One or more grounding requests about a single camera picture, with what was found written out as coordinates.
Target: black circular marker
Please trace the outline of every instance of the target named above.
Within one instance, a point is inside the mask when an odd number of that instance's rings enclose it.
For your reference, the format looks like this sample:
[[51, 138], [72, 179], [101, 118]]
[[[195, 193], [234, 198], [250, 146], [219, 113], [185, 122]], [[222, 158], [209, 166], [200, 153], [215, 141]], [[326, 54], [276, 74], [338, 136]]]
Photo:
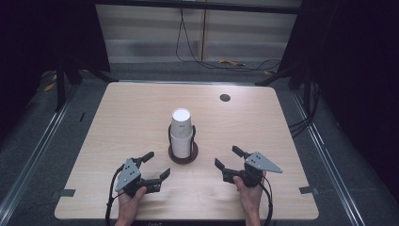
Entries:
[[221, 94], [221, 95], [220, 95], [220, 100], [221, 100], [222, 102], [228, 102], [230, 99], [231, 99], [231, 98], [230, 98], [230, 96], [229, 96], [228, 94]]

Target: human hand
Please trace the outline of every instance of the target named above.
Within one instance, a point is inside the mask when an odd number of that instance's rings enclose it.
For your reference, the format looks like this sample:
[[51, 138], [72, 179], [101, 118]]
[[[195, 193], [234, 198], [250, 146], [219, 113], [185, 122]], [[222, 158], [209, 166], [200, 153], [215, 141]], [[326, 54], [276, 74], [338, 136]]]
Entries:
[[141, 187], [133, 198], [128, 196], [123, 190], [118, 193], [118, 199], [120, 203], [120, 214], [118, 216], [117, 223], [115, 226], [130, 226], [135, 221], [138, 211], [138, 205], [141, 199], [146, 194], [147, 188]]
[[239, 176], [234, 176], [232, 179], [237, 186], [237, 190], [240, 192], [240, 202], [246, 217], [246, 225], [260, 226], [259, 206], [261, 205], [262, 188], [259, 185], [255, 187], [246, 187]]

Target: black backdrop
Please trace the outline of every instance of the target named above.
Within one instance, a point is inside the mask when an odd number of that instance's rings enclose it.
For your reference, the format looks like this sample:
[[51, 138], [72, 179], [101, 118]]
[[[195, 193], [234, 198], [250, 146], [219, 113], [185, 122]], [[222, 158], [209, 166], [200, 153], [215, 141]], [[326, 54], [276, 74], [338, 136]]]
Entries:
[[398, 10], [395, 1], [345, 1], [314, 73], [337, 121], [397, 201]]
[[2, 1], [0, 139], [24, 112], [41, 75], [56, 69], [61, 54], [76, 57], [97, 71], [110, 71], [94, 5]]

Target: black tape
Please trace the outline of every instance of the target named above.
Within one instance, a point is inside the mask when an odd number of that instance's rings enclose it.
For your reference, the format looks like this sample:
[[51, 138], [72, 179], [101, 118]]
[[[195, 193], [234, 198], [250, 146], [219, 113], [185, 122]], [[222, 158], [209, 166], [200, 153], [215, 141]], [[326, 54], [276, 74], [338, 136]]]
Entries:
[[75, 191], [75, 189], [62, 189], [60, 191], [55, 191], [51, 195], [51, 198], [58, 200], [60, 197], [73, 197]]
[[83, 120], [83, 118], [85, 117], [86, 112], [83, 112], [82, 116], [80, 117], [80, 121]]
[[310, 186], [303, 186], [299, 188], [302, 195], [311, 193], [312, 195], [318, 195], [319, 191], [316, 188], [311, 188]]

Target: metal rail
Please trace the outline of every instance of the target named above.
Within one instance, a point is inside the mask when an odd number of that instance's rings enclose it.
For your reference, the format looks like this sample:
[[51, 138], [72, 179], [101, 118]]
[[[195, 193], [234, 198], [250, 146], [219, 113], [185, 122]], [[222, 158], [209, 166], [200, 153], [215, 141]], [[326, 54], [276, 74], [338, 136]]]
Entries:
[[55, 113], [53, 118], [51, 119], [49, 125], [47, 126], [43, 136], [41, 137], [38, 145], [35, 148], [35, 151], [31, 154], [28, 161], [26, 162], [24, 169], [21, 171], [17, 180], [12, 185], [9, 190], [7, 196], [3, 199], [0, 205], [0, 226], [6, 226], [8, 224], [9, 219], [12, 216], [18, 202], [23, 196], [30, 180], [33, 177], [33, 174], [36, 171], [36, 168], [39, 165], [39, 162], [43, 158], [49, 143], [51, 142], [54, 134], [56, 133], [56, 129], [59, 124], [61, 124], [62, 119], [64, 118], [65, 113], [67, 112], [69, 103], [73, 96], [77, 91], [77, 86], [73, 86], [69, 99], [67, 102]]
[[[293, 92], [296, 104], [299, 108], [300, 114], [302, 118], [307, 119], [307, 113], [303, 106], [303, 100], [297, 92]], [[355, 200], [352, 198], [349, 193], [345, 183], [343, 182], [343, 178], [335, 167], [334, 161], [329, 155], [326, 144], [322, 140], [317, 128], [313, 122], [309, 124], [308, 127], [309, 133], [311, 134], [311, 138], [316, 146], [317, 152], [320, 154], [320, 157], [323, 161], [323, 164], [326, 167], [329, 178], [331, 179], [332, 184], [334, 185], [335, 190], [337, 191], [338, 196], [343, 204], [343, 208], [346, 211], [346, 214], [349, 216], [349, 219], [354, 226], [364, 226], [363, 218], [361, 217], [360, 211], [355, 203]]]

